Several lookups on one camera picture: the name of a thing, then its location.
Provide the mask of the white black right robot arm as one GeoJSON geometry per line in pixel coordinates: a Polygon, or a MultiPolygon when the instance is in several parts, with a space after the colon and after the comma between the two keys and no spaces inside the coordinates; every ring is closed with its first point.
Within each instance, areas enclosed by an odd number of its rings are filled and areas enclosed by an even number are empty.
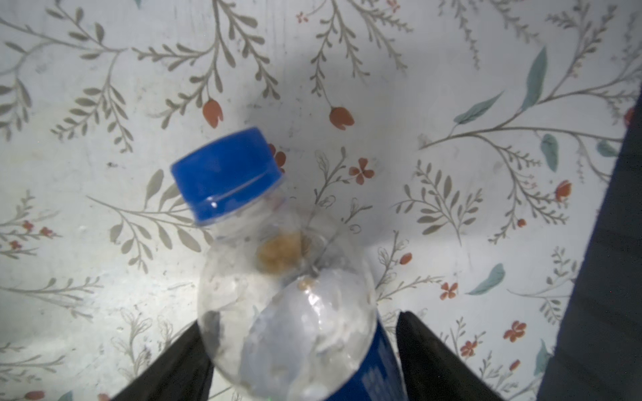
{"type": "MultiPolygon", "coordinates": [[[[538,355],[540,400],[641,397],[641,108],[627,134],[553,353],[538,355]]],[[[498,395],[419,317],[396,325],[412,400],[495,400],[498,395]]]]}

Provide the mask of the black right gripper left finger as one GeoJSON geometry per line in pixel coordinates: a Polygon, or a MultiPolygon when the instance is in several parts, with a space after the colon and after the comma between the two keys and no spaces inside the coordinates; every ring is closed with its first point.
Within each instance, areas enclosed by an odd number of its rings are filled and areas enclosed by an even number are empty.
{"type": "Polygon", "coordinates": [[[114,401],[203,401],[209,397],[214,365],[194,322],[114,401]]]}

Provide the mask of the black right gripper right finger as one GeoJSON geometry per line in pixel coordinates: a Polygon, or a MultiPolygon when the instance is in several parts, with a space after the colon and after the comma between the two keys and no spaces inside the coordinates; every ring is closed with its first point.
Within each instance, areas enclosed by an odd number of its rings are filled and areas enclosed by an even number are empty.
{"type": "Polygon", "coordinates": [[[396,340],[409,400],[502,400],[414,313],[400,313],[396,340]]]}

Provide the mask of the blue Pepsi label bottle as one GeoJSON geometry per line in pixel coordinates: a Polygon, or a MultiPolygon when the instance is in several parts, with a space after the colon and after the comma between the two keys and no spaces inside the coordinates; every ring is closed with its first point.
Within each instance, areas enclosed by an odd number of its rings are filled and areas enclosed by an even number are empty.
{"type": "Polygon", "coordinates": [[[297,208],[256,128],[172,165],[212,237],[197,299],[207,354],[252,400],[404,400],[374,278],[344,227],[297,208]]]}

